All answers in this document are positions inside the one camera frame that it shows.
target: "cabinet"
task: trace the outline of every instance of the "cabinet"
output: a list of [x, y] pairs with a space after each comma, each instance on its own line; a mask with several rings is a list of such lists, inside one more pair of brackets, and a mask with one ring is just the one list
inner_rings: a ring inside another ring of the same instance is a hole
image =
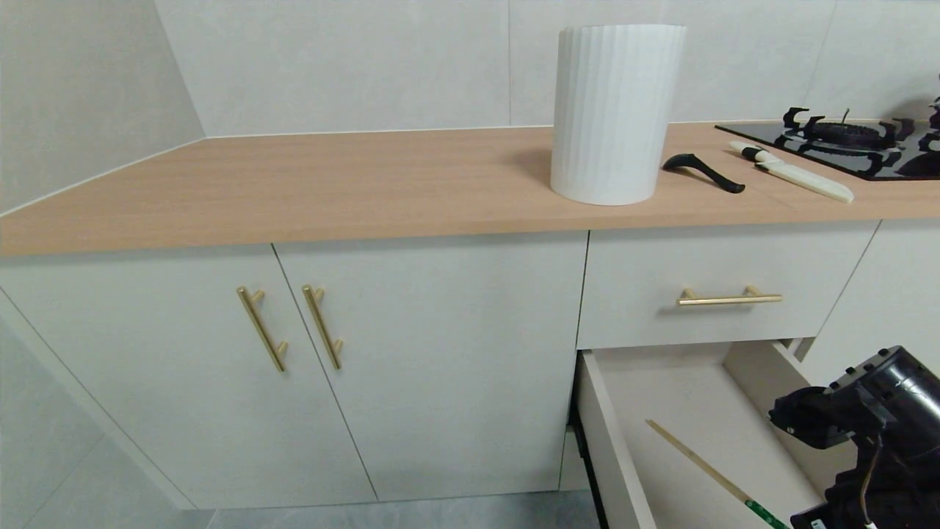
[[882, 347], [903, 345], [940, 373], [940, 221], [885, 220], [845, 287], [802, 371], [827, 385]]
[[657, 362], [617, 350], [579, 360], [575, 401], [611, 529], [767, 526], [650, 419], [780, 518], [821, 503], [836, 474], [854, 468], [850, 443], [819, 451], [768, 424], [774, 400], [807, 385], [773, 342], [711, 347], [693, 359], [662, 349]]
[[[578, 347], [815, 336], [877, 224], [592, 232]], [[780, 297], [744, 303], [747, 287]], [[738, 300], [677, 306], [686, 289]]]
[[558, 488], [587, 240], [276, 245], [380, 500]]
[[10, 259], [0, 286], [197, 507], [375, 500], [270, 246]]

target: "tiled backsplash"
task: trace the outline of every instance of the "tiled backsplash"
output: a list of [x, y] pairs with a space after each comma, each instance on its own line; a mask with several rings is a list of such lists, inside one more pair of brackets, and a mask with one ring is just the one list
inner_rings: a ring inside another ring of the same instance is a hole
[[567, 25], [688, 25], [674, 121], [940, 94], [937, 0], [156, 2], [209, 136], [550, 124]]

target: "white cylinder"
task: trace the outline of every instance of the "white cylinder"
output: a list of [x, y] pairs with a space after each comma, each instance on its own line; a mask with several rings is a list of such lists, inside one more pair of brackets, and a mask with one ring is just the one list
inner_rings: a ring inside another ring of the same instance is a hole
[[685, 27], [595, 25], [558, 36], [552, 189], [600, 205], [652, 196]]

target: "open drawer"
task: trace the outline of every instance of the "open drawer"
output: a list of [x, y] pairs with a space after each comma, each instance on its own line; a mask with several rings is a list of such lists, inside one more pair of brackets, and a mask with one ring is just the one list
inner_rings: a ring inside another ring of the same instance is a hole
[[637, 349], [647, 354], [607, 349], [578, 359], [586, 461], [612, 529], [766, 527], [647, 419], [783, 521], [821, 503], [836, 473], [854, 468], [853, 445], [817, 451], [766, 419], [777, 397], [807, 385], [780, 343]]

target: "white cabinet door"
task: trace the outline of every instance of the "white cabinet door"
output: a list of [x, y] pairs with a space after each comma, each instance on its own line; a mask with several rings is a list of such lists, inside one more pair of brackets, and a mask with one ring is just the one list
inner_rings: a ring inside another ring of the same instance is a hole
[[558, 488], [587, 238], [276, 245], [380, 500]]
[[826, 385], [882, 347], [903, 345], [940, 374], [940, 220], [885, 220], [803, 361]]
[[270, 246], [5, 260], [0, 286], [197, 507], [375, 500]]

